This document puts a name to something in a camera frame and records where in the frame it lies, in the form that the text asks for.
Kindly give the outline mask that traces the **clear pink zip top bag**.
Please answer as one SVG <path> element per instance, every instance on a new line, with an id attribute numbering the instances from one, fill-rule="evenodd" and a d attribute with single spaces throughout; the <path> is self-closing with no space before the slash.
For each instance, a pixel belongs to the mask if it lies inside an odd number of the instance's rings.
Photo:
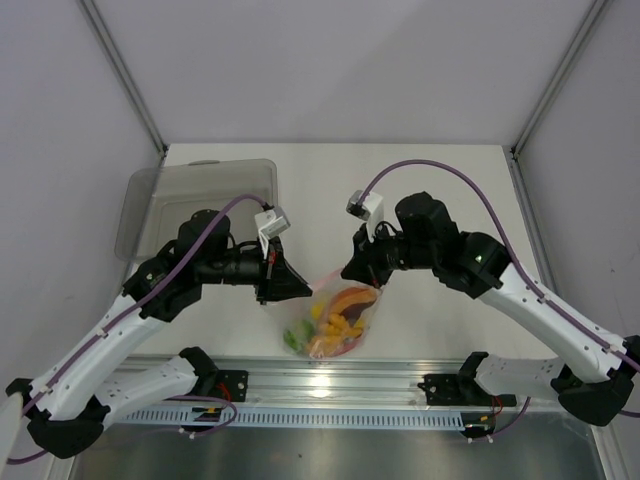
<path id="1" fill-rule="evenodd" d="M 383 290 L 345 280 L 336 270 L 311 286 L 312 295 L 287 300 L 277 310 L 282 340 L 313 360 L 343 356 L 363 343 Z"/>

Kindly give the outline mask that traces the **grey translucent plastic tray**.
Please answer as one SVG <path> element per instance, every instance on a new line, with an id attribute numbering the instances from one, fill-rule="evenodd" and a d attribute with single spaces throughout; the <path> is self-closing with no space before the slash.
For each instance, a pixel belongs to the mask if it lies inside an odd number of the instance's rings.
<path id="1" fill-rule="evenodd" d="M 116 256 L 142 262 L 200 210 L 220 210 L 242 194 L 278 202 L 277 167 L 271 160 L 201 160 L 139 170 L 128 183 L 115 242 Z"/>

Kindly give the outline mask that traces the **red grapefruit wedge toy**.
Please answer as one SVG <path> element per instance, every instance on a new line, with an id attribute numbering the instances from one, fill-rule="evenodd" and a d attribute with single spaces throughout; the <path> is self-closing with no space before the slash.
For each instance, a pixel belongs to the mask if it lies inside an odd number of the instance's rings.
<path id="1" fill-rule="evenodd" d="M 340 315 L 349 322 L 355 322 L 365 310 L 376 303 L 377 299 L 378 292 L 375 289 L 349 287 L 332 297 L 328 305 L 328 314 Z"/>

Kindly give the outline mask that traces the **yellow lemon toy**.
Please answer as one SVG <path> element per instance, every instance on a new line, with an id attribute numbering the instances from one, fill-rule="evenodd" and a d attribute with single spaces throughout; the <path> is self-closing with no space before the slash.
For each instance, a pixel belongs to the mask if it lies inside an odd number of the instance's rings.
<path id="1" fill-rule="evenodd" d="M 330 298 L 315 299 L 310 307 L 310 317 L 314 322 L 323 323 L 327 321 L 329 314 Z"/>

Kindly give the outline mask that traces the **orange ginger root toy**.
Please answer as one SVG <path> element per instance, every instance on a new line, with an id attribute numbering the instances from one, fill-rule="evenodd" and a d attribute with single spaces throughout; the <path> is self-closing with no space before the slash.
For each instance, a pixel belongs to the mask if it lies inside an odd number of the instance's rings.
<path id="1" fill-rule="evenodd" d="M 329 315 L 326 322 L 317 325 L 315 336 L 306 352 L 315 359 L 344 355 L 363 339 L 366 327 L 363 320 L 349 322 L 343 316 Z"/>

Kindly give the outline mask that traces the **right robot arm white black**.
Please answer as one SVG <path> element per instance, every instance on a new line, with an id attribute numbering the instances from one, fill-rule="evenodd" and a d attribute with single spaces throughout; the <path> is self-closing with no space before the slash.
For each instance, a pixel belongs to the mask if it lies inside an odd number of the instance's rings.
<path id="1" fill-rule="evenodd" d="M 428 193 L 395 207 L 400 227 L 383 219 L 375 193 L 356 191 L 349 214 L 362 220 L 341 276 L 382 288 L 395 271 L 429 270 L 445 287 L 508 316 L 554 352 L 549 359 L 509 359 L 473 352 L 453 377 L 457 405 L 525 396 L 558 402 L 577 419 L 606 426 L 622 414 L 634 389 L 639 339 L 599 327 L 517 266 L 506 247 L 481 232 L 457 228 Z"/>

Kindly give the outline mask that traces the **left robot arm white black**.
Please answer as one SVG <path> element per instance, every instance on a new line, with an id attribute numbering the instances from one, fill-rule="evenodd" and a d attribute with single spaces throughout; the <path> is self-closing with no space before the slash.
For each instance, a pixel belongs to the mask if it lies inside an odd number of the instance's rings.
<path id="1" fill-rule="evenodd" d="M 280 234 L 289 227 L 279 207 L 256 214 L 257 238 L 236 244 L 228 216 L 200 210 L 175 239 L 143 262 L 111 308 L 79 345 L 47 373 L 18 378 L 6 389 L 24 402 L 27 430 L 43 452 L 73 457 L 116 420 L 156 402 L 188 396 L 231 398 L 213 360 L 199 347 L 126 380 L 112 373 L 145 340 L 202 297 L 203 286 L 251 286 L 261 304 L 308 297 L 308 283 L 284 257 Z"/>

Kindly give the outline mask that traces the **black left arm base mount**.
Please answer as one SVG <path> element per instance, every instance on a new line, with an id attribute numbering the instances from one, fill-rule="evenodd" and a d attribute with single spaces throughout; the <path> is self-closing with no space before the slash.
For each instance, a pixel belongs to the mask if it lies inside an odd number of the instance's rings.
<path id="1" fill-rule="evenodd" d="M 218 370 L 205 378 L 200 386 L 199 395 L 243 403 L 246 401 L 248 387 L 248 371 Z"/>

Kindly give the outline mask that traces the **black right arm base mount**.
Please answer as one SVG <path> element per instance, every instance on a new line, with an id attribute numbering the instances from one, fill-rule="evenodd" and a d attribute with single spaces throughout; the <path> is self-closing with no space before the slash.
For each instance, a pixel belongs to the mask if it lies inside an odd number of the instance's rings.
<path id="1" fill-rule="evenodd" d="M 515 407 L 517 405 L 514 395 L 494 397 L 482 390 L 474 380 L 458 374 L 426 374 L 417 383 L 417 388 L 424 392 L 429 406 Z"/>

